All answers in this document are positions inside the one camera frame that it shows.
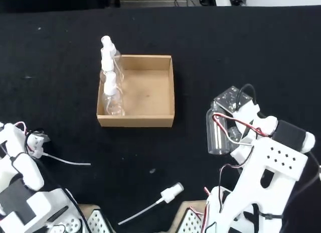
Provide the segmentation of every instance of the clear plastic bottle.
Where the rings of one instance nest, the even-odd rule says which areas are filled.
[[[125,115],[122,102],[122,94],[116,86],[115,72],[107,72],[105,75],[102,103],[106,115]]]
[[[215,112],[225,114],[224,110],[213,101],[211,103],[211,108],[206,113],[208,152],[215,155],[227,154],[230,152],[229,140],[217,123],[213,121],[212,116]],[[222,117],[218,117],[217,119],[227,130],[226,119]]]
[[[109,55],[114,61],[114,68],[117,80],[120,80],[121,83],[124,80],[123,67],[121,65],[121,53],[116,49],[114,43],[111,41],[111,38],[109,36],[103,36],[101,38],[101,43],[104,47],[101,52],[102,57],[105,52],[109,53]]]
[[[114,63],[112,58],[102,58],[101,60],[101,70],[100,70],[100,81],[101,83],[105,83],[106,81],[106,74],[109,71],[114,71]]]

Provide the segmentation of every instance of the perforated metal plate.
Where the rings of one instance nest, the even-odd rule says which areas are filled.
[[[186,209],[176,233],[201,233],[202,222],[203,216],[200,217],[190,209]]]
[[[88,225],[92,233],[112,233],[100,210],[92,211],[88,219]]]

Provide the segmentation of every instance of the open cardboard box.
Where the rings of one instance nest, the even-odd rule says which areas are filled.
[[[171,56],[122,55],[125,116],[104,115],[99,84],[97,119],[102,127],[171,127],[175,115]]]

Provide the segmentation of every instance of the black table surface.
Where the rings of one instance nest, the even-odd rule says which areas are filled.
[[[316,135],[320,156],[321,7],[162,8],[0,15],[0,121],[43,127],[48,170],[81,203],[103,209],[118,232],[168,230],[185,200],[206,199],[227,157],[207,153],[205,113],[230,87],[252,83],[261,111]],[[101,128],[96,118],[100,38],[123,54],[172,55],[176,115],[170,129]],[[308,161],[295,190],[316,172]],[[225,171],[233,189],[238,173]],[[181,182],[170,204],[116,223]],[[286,232],[317,232],[321,183],[285,212]]]

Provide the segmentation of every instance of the white spray nozzle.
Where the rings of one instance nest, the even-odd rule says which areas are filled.
[[[103,36],[101,38],[101,43],[104,46],[104,48],[109,51],[109,54],[114,57],[116,55],[116,47],[114,43],[111,41],[111,38],[109,36]]]
[[[106,81],[104,84],[104,93],[106,95],[115,95],[117,92],[117,85],[116,85],[116,73],[113,71],[109,71],[105,74]]]
[[[171,188],[167,188],[166,190],[164,190],[160,193],[162,195],[162,197],[158,201],[156,201],[154,204],[150,205],[149,207],[141,210],[137,214],[134,214],[133,216],[119,222],[118,225],[124,224],[124,223],[136,218],[137,216],[145,213],[146,211],[155,207],[159,203],[162,203],[163,201],[165,201],[166,203],[171,202],[175,198],[175,196],[178,195],[179,193],[181,193],[183,190],[184,190],[184,187],[182,186],[181,183],[177,183],[174,186],[172,186]]]
[[[181,183],[177,183],[171,188],[167,188],[166,190],[162,191],[161,199],[159,199],[159,203],[162,201],[165,201],[167,204],[171,202],[179,193],[181,193],[184,190],[184,187]]]
[[[103,71],[113,71],[114,70],[114,62],[112,58],[103,58],[101,60],[101,69]]]

